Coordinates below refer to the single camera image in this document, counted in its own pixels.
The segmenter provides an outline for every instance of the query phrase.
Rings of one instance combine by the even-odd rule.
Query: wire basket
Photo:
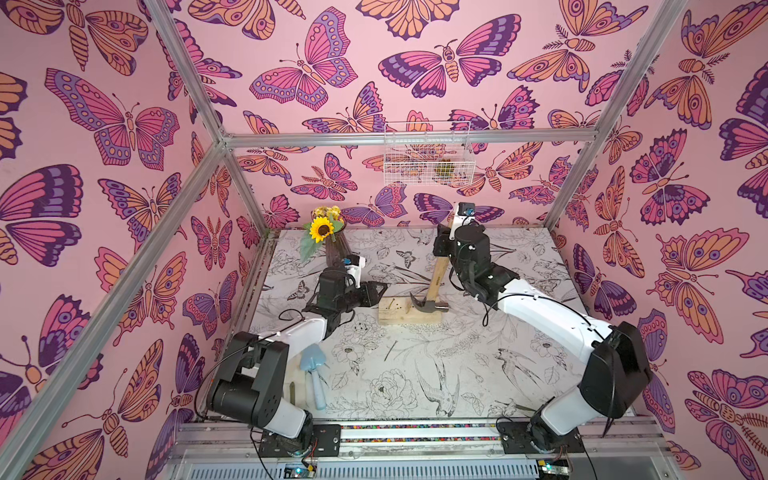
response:
[[[475,172],[475,155],[468,142],[468,132],[417,131],[413,127],[414,124],[423,122],[402,121],[387,124],[382,166],[384,184],[400,182],[405,185],[448,185],[454,188],[469,185]],[[408,131],[409,135],[403,137],[392,133],[390,130],[395,126],[400,131]],[[434,143],[435,138],[441,143]]]

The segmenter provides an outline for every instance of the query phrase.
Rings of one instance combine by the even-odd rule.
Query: yellow flower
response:
[[[312,220],[310,237],[315,239],[315,243],[322,242],[331,233],[333,233],[333,224],[327,217],[317,217],[315,220]]]

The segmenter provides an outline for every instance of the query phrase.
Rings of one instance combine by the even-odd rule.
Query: mounting plate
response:
[[[338,457],[341,444],[341,425],[314,425],[312,438],[317,440],[317,447],[312,457]],[[259,444],[259,455],[264,458],[291,457],[277,443],[277,435],[263,435]]]
[[[498,433],[502,436],[502,446],[504,453],[530,453],[541,454],[531,444],[531,436],[526,432],[528,422],[496,422]],[[565,436],[565,442],[569,453],[583,453],[584,443],[581,442],[581,435],[576,429]]]

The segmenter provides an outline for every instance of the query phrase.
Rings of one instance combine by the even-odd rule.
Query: wooden hammer handle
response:
[[[445,269],[448,268],[450,263],[451,259],[449,257],[437,257],[435,272],[432,274],[432,282],[429,283],[429,290],[427,290],[426,299],[428,301],[437,299],[437,292],[440,290],[440,283],[442,283],[442,278],[445,276]]]

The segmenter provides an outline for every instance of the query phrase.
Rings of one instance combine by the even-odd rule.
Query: hammer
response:
[[[451,259],[448,257],[437,257],[437,263],[435,264],[435,272],[432,274],[432,282],[429,283],[429,289],[427,290],[427,296],[424,300],[417,300],[411,293],[411,301],[413,306],[419,312],[432,313],[432,312],[447,312],[447,303],[436,303],[437,292],[440,290],[440,283],[445,276],[445,269],[448,268],[448,264],[451,263]]]

